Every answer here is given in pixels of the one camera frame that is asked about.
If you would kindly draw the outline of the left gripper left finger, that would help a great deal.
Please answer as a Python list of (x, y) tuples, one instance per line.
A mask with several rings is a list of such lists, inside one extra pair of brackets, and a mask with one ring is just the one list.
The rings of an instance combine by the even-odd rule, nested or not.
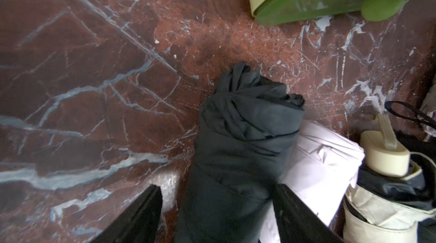
[(93, 242), (153, 243), (162, 204), (161, 187), (150, 185)]

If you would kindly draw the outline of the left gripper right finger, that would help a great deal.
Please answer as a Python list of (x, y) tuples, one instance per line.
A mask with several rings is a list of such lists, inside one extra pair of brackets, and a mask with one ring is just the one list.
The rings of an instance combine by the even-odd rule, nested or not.
[(276, 185), (272, 201), (282, 243), (343, 242), (285, 184)]

